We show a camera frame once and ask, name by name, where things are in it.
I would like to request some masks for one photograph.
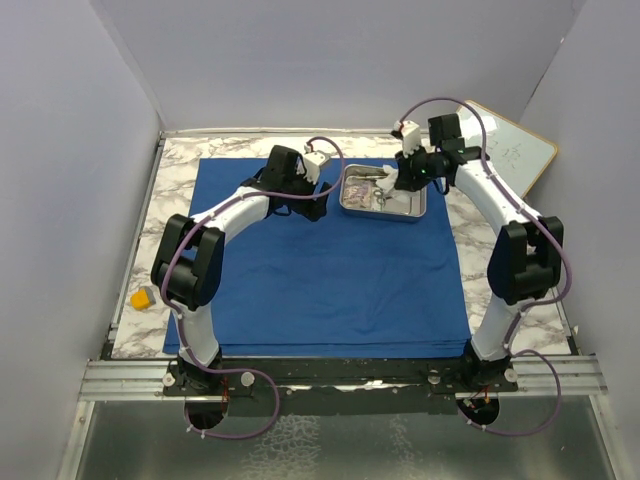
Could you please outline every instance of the crumpled white cloth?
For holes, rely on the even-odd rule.
[[[398,169],[393,168],[391,165],[383,165],[382,169],[387,174],[387,177],[376,180],[376,185],[382,189],[385,198],[393,198],[398,202],[409,203],[411,198],[407,192],[401,192],[393,188],[398,179]]]

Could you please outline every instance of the marble table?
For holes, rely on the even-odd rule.
[[[200,159],[266,158],[275,144],[302,150],[306,138],[265,134],[166,140],[129,279],[127,299],[117,326],[112,358],[167,357],[162,353],[162,346],[169,310],[159,301],[156,287],[151,286],[149,272],[166,220],[175,213],[188,214]],[[393,138],[335,135],[331,138],[341,146],[347,158],[391,158],[398,150],[398,141]],[[322,149],[331,151],[324,145]],[[459,191],[452,189],[446,202],[460,258],[469,325],[475,332],[491,295],[486,268],[495,235],[480,212]],[[147,310],[136,311],[128,299],[143,286],[152,287],[158,302]],[[513,349],[534,348],[546,354],[569,354],[567,334],[568,327],[561,320],[557,306],[537,307],[531,310],[520,327]]]

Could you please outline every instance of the cable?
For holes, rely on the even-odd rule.
[[[529,310],[529,309],[531,309],[532,307],[535,307],[535,306],[550,305],[550,304],[559,302],[560,300],[562,300],[563,298],[565,298],[567,296],[567,294],[569,293],[569,290],[571,289],[571,284],[573,282],[573,272],[571,270],[571,264],[569,263],[569,259],[567,258],[567,255],[565,254],[564,249],[558,243],[558,241],[554,238],[554,236],[551,234],[551,232],[549,232],[549,230],[547,230],[547,228],[544,225],[542,225],[542,223],[534,215],[532,215],[531,213],[529,213],[527,210],[525,210],[523,208],[523,204],[521,204],[520,201],[519,201],[520,199],[514,198],[511,195],[511,193],[509,193],[509,190],[504,186],[502,181],[492,171],[491,167],[489,166],[489,162],[487,161],[487,130],[486,130],[485,126],[484,126],[484,123],[482,122],[482,118],[480,117],[480,115],[478,114],[478,112],[476,111],[475,108],[473,108],[471,105],[469,105],[466,102],[463,102],[461,100],[456,100],[455,98],[451,98],[451,97],[429,98],[427,100],[423,100],[421,102],[416,103],[413,107],[411,107],[409,110],[407,110],[407,112],[400,118],[400,125],[402,126],[402,122],[404,122],[406,120],[406,118],[409,115],[411,115],[411,113],[413,113],[418,107],[420,107],[422,105],[425,105],[426,103],[431,103],[431,102],[436,102],[436,101],[448,101],[448,102],[457,103],[458,105],[462,105],[463,107],[465,107],[467,110],[469,110],[473,114],[474,117],[476,117],[476,119],[478,120],[478,123],[480,124],[480,130],[482,132],[482,147],[480,149],[480,162],[482,164],[482,169],[487,174],[487,177],[491,179],[491,181],[496,186],[496,188],[500,191],[500,193],[503,195],[503,197],[507,200],[507,202],[509,202],[511,204],[511,206],[516,209],[516,211],[520,212],[522,216],[524,216],[533,225],[535,225],[535,227],[547,238],[549,243],[551,243],[553,248],[555,248],[555,250],[558,252],[558,255],[560,255],[562,263],[564,264],[564,268],[565,268],[565,284],[564,284],[564,288],[558,294],[558,296],[555,297],[555,298],[548,299],[548,300],[537,300],[537,301],[533,301],[533,302],[530,302],[530,303],[527,303],[527,304],[523,305],[520,308],[520,310],[518,311],[518,313],[515,315],[513,320],[511,321],[511,324],[509,325],[509,328],[507,329],[507,333],[506,333],[506,335],[505,335],[505,337],[503,339],[504,349],[506,350],[507,354],[512,355],[514,358],[515,357],[525,356],[525,355],[536,355],[544,363],[547,364],[547,366],[551,370],[553,378],[554,378],[554,380],[556,382],[556,389],[557,389],[556,406],[555,406],[555,409],[554,409],[553,413],[551,414],[551,416],[542,425],[540,425],[539,427],[536,427],[536,428],[534,428],[532,430],[525,431],[525,432],[505,432],[505,431],[502,431],[502,430],[492,429],[491,427],[487,427],[486,425],[479,425],[479,424],[471,421],[470,419],[467,419],[467,423],[469,425],[471,425],[471,426],[473,426],[475,428],[478,428],[478,429],[480,429],[480,430],[482,430],[484,432],[493,433],[495,435],[501,435],[501,436],[505,436],[505,437],[524,437],[524,436],[528,436],[528,435],[534,435],[536,433],[541,432],[545,428],[547,428],[549,425],[551,425],[556,420],[556,418],[558,418],[558,415],[560,413],[560,408],[561,408],[561,405],[562,405],[562,388],[560,386],[560,377],[558,376],[558,372],[556,372],[556,369],[553,367],[551,362],[546,357],[544,357],[541,353],[536,352],[535,350],[525,349],[525,350],[521,350],[520,352],[515,353],[515,354],[511,353],[510,341],[511,341],[511,338],[514,335],[516,329],[518,328],[518,325],[519,325],[520,321],[522,320],[522,314],[523,313],[525,313],[527,310]],[[461,415],[464,416],[462,411],[458,410],[458,412]]]
[[[204,430],[204,429],[203,430],[198,429],[191,424],[191,421],[189,419],[189,412],[187,411],[187,407],[185,405],[185,419],[189,424],[189,428],[187,429],[187,431],[193,430],[199,433],[203,438],[207,436],[207,437],[221,438],[226,440],[244,440],[248,438],[257,437],[258,435],[266,432],[276,422],[278,418],[278,414],[280,413],[280,395],[278,393],[278,386],[273,381],[273,379],[261,370],[255,370],[253,368],[221,368],[221,369],[209,368],[206,365],[204,365],[202,362],[200,362],[200,360],[198,360],[196,355],[193,353],[191,346],[188,344],[187,338],[184,332],[184,322],[183,322],[184,311],[182,310],[182,307],[180,307],[177,303],[172,302],[167,296],[169,279],[171,278],[173,270],[175,269],[178,263],[178,260],[182,256],[182,253],[184,252],[184,250],[186,249],[187,245],[189,244],[191,239],[194,237],[194,235],[198,232],[198,230],[200,230],[201,227],[206,225],[212,218],[216,217],[217,215],[220,215],[220,213],[225,211],[227,208],[231,207],[232,205],[235,205],[239,201],[242,201],[244,198],[268,196],[268,197],[288,198],[288,199],[294,199],[294,200],[313,200],[316,198],[327,196],[331,192],[333,192],[336,188],[338,188],[338,186],[342,183],[342,178],[344,176],[344,170],[346,167],[344,154],[342,153],[342,150],[340,149],[340,147],[333,140],[323,136],[316,136],[316,137],[310,138],[309,140],[307,140],[307,145],[311,145],[312,142],[315,142],[318,140],[322,140],[329,143],[333,148],[335,148],[336,152],[340,156],[340,161],[341,161],[340,175],[338,176],[338,180],[336,181],[336,183],[331,188],[325,190],[324,192],[320,192],[312,195],[290,195],[290,194],[278,193],[278,192],[250,192],[244,196],[234,196],[229,198],[226,202],[224,202],[217,209],[215,209],[211,215],[207,215],[206,217],[204,217],[202,220],[196,223],[193,226],[193,228],[189,230],[189,232],[187,232],[185,237],[182,239],[182,242],[180,242],[180,245],[178,246],[176,253],[173,255],[171,262],[169,262],[167,273],[162,279],[162,285],[160,287],[160,296],[162,298],[162,301],[175,312],[178,338],[180,339],[180,344],[183,345],[184,351],[186,352],[187,356],[196,367],[198,367],[200,370],[202,370],[205,373],[210,373],[213,375],[230,375],[230,374],[236,374],[236,373],[241,374],[241,373],[249,372],[264,378],[273,389],[273,393],[275,397],[275,407],[273,410],[273,414],[271,415],[271,417],[269,418],[269,420],[265,425],[249,433],[224,434],[224,433],[215,433],[215,432],[211,432],[209,430]]]

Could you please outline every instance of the blue mat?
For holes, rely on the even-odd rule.
[[[227,198],[264,163],[202,159],[191,214]],[[322,180],[332,183],[339,166]],[[212,308],[225,355],[451,357],[470,337],[449,217],[431,185],[415,224],[347,216],[336,192],[316,223],[292,214],[252,225],[226,246]],[[164,352],[178,345],[171,321]]]

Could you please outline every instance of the gray floor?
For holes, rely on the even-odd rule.
[[[496,426],[539,424],[551,398],[502,401]],[[247,431],[264,419],[229,418]],[[255,440],[185,432],[179,402],[96,404],[79,478],[129,479],[613,479],[588,397],[564,400],[542,434],[507,439],[456,416],[281,417]]]

